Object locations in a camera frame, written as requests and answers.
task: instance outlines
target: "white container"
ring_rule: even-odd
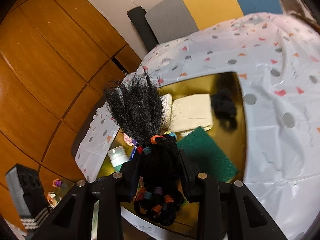
[[[108,156],[115,171],[119,171],[122,164],[129,161],[129,157],[126,155],[122,146],[109,150]]]

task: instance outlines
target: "gray cushion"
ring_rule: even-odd
[[[146,19],[159,43],[199,30],[183,0],[163,0],[146,13]]]

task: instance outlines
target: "yellow cushion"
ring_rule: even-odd
[[[199,30],[243,16],[237,0],[183,0],[183,2]]]

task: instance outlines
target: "wooden cabinet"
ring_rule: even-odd
[[[87,0],[17,0],[0,25],[0,212],[23,229],[5,173],[39,170],[45,193],[56,178],[84,179],[70,149],[106,82],[140,59]]]

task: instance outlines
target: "metal screw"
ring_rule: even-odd
[[[85,185],[85,180],[81,179],[77,182],[78,187],[83,187]]]
[[[235,186],[236,186],[236,187],[242,187],[242,186],[243,186],[243,182],[242,182],[242,181],[239,181],[239,180],[236,180],[236,181],[235,181]]]
[[[113,177],[114,177],[115,179],[119,179],[119,178],[122,177],[122,173],[121,173],[121,172],[115,172],[115,173],[113,174]]]
[[[206,179],[206,178],[208,177],[208,175],[205,174],[204,172],[200,172],[200,173],[198,173],[198,177],[199,177],[200,179]]]

